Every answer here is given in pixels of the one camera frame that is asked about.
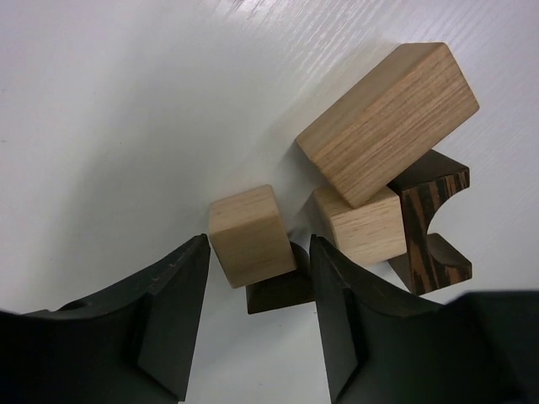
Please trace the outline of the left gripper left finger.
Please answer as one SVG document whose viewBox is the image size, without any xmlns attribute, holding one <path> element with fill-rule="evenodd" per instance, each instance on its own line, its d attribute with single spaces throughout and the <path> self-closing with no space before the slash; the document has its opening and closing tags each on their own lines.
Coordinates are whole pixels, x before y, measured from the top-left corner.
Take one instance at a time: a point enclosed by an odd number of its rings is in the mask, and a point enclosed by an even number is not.
<svg viewBox="0 0 539 404">
<path fill-rule="evenodd" d="M 210 253 L 200 234 L 58 310 L 3 311 L 2 402 L 184 401 Z"/>
</svg>

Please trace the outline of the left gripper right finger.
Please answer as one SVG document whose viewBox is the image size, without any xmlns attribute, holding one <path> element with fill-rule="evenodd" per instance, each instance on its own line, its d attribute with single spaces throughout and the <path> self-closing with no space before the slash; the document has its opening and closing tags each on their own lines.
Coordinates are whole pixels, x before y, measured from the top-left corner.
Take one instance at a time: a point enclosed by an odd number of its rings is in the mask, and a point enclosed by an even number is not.
<svg viewBox="0 0 539 404">
<path fill-rule="evenodd" d="M 412 295 L 310 241 L 312 285 L 333 403 L 535 403 L 538 294 Z"/>
</svg>

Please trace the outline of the light wood cube block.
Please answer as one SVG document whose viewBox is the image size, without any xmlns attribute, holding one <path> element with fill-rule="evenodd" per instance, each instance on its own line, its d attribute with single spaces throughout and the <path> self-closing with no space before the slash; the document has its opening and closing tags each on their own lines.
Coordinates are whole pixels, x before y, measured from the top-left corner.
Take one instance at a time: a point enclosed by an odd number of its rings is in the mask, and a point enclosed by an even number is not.
<svg viewBox="0 0 539 404">
<path fill-rule="evenodd" d="M 312 196 L 329 240 L 352 262 L 365 267 L 407 252 L 400 199 L 388 187 L 358 208 L 330 187 Z"/>
<path fill-rule="evenodd" d="M 268 184 L 212 202 L 209 237 L 234 289 L 296 269 L 275 192 Z"/>
</svg>

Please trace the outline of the long light wood block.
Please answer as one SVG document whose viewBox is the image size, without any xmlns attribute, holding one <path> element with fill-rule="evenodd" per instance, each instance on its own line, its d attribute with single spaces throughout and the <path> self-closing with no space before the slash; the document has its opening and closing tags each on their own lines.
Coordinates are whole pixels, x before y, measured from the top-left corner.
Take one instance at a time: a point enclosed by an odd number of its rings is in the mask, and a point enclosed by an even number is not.
<svg viewBox="0 0 539 404">
<path fill-rule="evenodd" d="M 478 110 L 447 44 L 406 43 L 316 118 L 296 143 L 344 200 L 358 207 Z"/>
</svg>

